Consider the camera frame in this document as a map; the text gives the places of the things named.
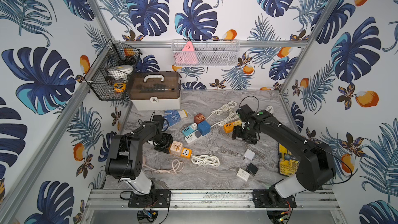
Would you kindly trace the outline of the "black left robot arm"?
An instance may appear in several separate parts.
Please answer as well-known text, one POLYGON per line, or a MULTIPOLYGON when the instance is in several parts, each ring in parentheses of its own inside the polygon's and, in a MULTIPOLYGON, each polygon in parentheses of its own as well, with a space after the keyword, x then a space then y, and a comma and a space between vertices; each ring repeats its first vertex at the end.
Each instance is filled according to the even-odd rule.
POLYGON ((173 137, 165 133, 165 124, 169 122, 163 116, 154 115, 132 132, 114 136, 106 159, 106 175, 126 183, 135 194, 151 194, 152 181, 142 172, 143 146, 152 141, 154 150, 169 154, 173 137))

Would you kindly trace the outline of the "white plug adapter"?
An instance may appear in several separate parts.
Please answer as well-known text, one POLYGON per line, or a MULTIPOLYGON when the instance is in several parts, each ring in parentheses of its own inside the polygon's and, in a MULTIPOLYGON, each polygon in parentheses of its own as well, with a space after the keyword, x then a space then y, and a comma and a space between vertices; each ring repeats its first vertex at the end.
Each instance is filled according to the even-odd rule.
POLYGON ((236 176, 243 181, 248 181, 250 174, 248 172, 246 172, 245 170, 243 170, 242 168, 239 168, 236 173, 236 176))

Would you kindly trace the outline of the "white 66W charger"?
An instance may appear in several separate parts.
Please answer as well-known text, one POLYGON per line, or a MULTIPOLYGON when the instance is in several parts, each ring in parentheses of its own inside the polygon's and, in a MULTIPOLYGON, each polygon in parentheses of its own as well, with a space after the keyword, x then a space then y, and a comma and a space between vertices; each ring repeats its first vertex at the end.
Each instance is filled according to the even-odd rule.
POLYGON ((256 153, 250 149, 247 149, 244 153, 243 158, 252 161, 255 157, 256 153))

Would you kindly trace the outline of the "black plug adapter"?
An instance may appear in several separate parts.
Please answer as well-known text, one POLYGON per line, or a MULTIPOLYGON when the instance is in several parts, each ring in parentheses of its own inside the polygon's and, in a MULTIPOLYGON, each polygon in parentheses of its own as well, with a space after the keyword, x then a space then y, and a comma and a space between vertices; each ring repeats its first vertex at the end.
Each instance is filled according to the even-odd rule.
POLYGON ((252 163, 249 163, 245 169, 245 171, 252 176, 255 176, 257 174, 258 170, 259 170, 259 168, 255 165, 253 165, 252 163))

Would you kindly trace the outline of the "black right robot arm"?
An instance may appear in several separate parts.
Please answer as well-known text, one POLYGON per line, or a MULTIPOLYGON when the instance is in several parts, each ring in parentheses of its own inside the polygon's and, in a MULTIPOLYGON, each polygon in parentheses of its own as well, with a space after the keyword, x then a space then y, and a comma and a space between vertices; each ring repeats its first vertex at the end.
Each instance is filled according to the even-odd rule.
POLYGON ((266 110, 254 112, 248 105, 240 106, 237 116, 242 126, 233 131, 233 139, 256 144, 263 133, 288 149, 298 160, 295 174, 273 184, 267 191, 272 204, 303 191, 316 191, 336 176, 334 156, 326 143, 316 144, 282 124, 266 110))

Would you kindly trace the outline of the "orange power strip front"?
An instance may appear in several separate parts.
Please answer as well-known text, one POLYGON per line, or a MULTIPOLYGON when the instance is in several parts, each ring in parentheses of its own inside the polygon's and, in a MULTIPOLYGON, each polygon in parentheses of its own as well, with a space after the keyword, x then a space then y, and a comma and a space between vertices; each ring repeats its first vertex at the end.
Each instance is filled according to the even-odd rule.
POLYGON ((180 157, 186 158, 186 159, 190 159, 190 158, 191 158, 191 155, 192 155, 192 150, 183 147, 182 154, 181 154, 180 157))

